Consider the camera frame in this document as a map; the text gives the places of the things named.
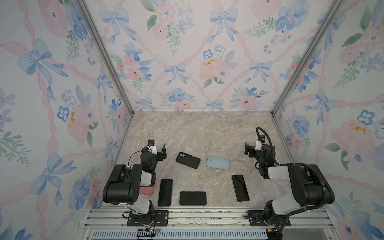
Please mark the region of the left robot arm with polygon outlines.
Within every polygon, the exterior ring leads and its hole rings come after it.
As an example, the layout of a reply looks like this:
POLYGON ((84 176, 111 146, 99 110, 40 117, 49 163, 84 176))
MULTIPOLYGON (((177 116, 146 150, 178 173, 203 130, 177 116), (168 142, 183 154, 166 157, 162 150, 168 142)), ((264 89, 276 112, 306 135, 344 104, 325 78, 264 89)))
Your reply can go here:
POLYGON ((139 151, 141 163, 132 166, 115 165, 103 190, 103 201, 112 205, 126 204, 138 216, 152 215, 153 203, 141 196, 141 187, 153 187, 156 183, 156 167, 167 158, 166 146, 158 152, 148 144, 139 151))

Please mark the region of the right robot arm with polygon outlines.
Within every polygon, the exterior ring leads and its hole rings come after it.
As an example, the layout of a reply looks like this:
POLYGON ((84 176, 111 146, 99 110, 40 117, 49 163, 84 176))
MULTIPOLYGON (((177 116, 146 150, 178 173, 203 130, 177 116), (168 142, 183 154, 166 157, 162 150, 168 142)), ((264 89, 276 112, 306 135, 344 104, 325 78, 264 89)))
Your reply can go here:
POLYGON ((332 204, 335 194, 317 165, 303 163, 277 164, 275 147, 245 143, 245 155, 256 159, 255 167, 265 180, 284 180, 291 192, 279 199, 268 201, 260 213, 250 211, 244 217, 271 227, 283 227, 289 217, 332 204))

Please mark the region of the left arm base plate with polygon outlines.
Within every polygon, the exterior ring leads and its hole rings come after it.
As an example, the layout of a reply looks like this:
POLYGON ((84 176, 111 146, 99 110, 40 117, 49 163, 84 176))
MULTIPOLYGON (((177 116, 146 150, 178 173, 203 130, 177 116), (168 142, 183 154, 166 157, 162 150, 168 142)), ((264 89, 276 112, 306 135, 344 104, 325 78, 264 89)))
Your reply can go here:
POLYGON ((148 214, 139 215, 133 212, 124 212, 123 218, 127 219, 128 227, 166 227, 169 221, 169 211, 166 210, 154 210, 149 211, 148 214))

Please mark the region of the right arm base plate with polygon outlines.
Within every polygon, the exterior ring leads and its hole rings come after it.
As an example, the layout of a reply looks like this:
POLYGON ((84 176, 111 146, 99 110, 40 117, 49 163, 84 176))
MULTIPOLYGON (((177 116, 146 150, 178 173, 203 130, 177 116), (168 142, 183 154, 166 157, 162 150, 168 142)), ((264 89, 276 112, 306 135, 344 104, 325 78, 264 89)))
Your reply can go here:
POLYGON ((284 216, 269 215, 262 210, 248 210, 243 216, 248 219, 251 227, 281 227, 284 216))

